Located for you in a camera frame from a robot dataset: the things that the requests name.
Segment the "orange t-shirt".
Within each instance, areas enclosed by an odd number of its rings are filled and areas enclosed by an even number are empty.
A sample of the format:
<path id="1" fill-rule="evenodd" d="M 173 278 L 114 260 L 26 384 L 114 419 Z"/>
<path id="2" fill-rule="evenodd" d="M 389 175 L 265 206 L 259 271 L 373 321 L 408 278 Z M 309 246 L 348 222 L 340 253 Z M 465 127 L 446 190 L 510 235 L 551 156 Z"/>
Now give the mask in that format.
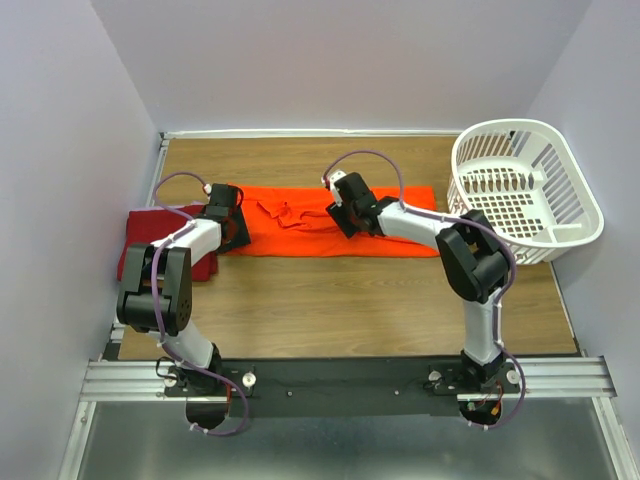
<path id="1" fill-rule="evenodd" d="M 243 215 L 251 243 L 231 256 L 433 258 L 428 246 L 396 237 L 358 233 L 347 238 L 326 208 L 331 194 L 321 188 L 243 185 Z"/>

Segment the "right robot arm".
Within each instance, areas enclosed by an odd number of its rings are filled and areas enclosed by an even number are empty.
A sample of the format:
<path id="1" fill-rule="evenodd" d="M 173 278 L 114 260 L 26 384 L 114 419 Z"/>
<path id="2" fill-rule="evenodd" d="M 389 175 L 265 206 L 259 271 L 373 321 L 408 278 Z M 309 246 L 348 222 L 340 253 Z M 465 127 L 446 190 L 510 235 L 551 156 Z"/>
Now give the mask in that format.
<path id="1" fill-rule="evenodd" d="M 501 298 L 512 284 L 515 261 L 484 214 L 452 216 L 412 206 L 402 197 L 378 198 L 356 172 L 338 170 L 322 183 L 333 198 L 327 212 L 346 237 L 394 237 L 438 252 L 449 286 L 463 301 L 461 382 L 474 392 L 493 384 L 505 362 Z"/>

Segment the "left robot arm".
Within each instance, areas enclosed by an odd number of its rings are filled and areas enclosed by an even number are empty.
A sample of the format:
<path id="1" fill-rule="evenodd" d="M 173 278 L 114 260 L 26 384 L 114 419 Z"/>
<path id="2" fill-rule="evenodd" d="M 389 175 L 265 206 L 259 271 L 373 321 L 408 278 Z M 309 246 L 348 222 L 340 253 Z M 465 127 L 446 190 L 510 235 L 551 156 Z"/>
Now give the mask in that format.
<path id="1" fill-rule="evenodd" d="M 242 203 L 244 192 L 230 184 L 203 184 L 207 203 L 195 214 L 165 205 L 182 224 L 151 243 L 126 249 L 120 281 L 117 320 L 153 337 L 174 369 L 201 395 L 220 386 L 227 393 L 240 388 L 222 374 L 218 347 L 192 320 L 192 267 L 205 256 L 250 243 Z"/>

